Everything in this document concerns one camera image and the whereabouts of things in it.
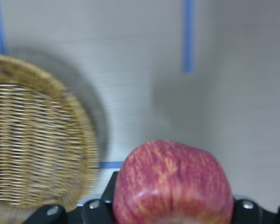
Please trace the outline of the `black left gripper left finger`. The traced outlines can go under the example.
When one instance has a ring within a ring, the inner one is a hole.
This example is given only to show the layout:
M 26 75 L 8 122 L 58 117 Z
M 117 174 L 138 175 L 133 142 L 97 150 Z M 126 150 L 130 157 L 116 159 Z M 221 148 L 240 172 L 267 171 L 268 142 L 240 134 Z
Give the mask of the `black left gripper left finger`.
M 86 201 L 82 207 L 83 224 L 115 224 L 113 199 L 119 171 L 114 171 L 100 198 Z

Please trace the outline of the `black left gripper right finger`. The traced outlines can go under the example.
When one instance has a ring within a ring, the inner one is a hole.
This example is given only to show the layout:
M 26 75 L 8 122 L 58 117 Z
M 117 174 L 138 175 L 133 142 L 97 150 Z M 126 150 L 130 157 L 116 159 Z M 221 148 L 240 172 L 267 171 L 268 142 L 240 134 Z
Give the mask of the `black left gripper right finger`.
M 263 208 L 250 197 L 234 195 L 233 224 L 263 224 Z

